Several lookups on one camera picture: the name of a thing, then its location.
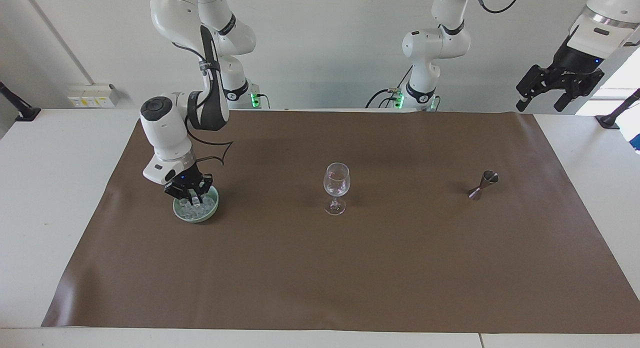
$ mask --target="black stand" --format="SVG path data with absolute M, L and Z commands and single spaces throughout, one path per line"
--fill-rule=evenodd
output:
M 631 97 L 626 98 L 624 103 L 621 106 L 617 107 L 613 113 L 609 115 L 596 115 L 596 120 L 601 125 L 602 128 L 608 130 L 619 130 L 619 125 L 616 124 L 616 120 L 620 115 L 626 112 L 631 105 L 640 100 L 640 89 L 636 90 L 635 93 L 631 95 Z
M 38 114 L 42 111 L 40 108 L 35 108 L 25 102 L 22 98 L 13 93 L 7 86 L 0 81 L 0 93 L 9 100 L 9 102 L 18 109 L 18 117 L 16 122 L 33 122 Z

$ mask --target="metal ring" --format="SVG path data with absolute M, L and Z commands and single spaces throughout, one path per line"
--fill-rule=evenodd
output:
M 622 29 L 637 29 L 640 26 L 640 23 L 630 23 L 630 22 L 622 22 L 622 20 L 615 20 L 612 18 L 605 17 L 604 15 L 598 14 L 593 11 L 589 6 L 585 6 L 582 10 L 582 14 L 594 20 L 597 23 L 608 27 L 622 28 Z

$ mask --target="wine glass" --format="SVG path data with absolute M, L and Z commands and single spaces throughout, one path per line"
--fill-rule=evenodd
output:
M 324 205 L 324 210 L 327 213 L 332 216 L 340 216 L 345 213 L 347 204 L 339 197 L 346 195 L 351 185 L 349 167 L 343 163 L 329 165 L 324 175 L 324 190 L 333 198 Z

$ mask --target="green light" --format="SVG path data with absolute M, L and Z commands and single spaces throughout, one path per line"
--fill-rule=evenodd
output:
M 395 108 L 402 109 L 402 106 L 405 104 L 405 96 L 403 94 L 400 94 L 400 97 L 395 98 L 395 101 Z
M 260 98 L 254 93 L 251 93 L 251 104 L 253 105 L 253 108 L 258 108 L 260 106 Z

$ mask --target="glass base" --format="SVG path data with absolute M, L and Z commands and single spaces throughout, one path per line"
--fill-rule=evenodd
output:
M 324 211 L 331 216 L 340 216 L 345 213 L 345 209 L 347 209 L 347 203 L 340 198 L 332 198 L 324 205 Z

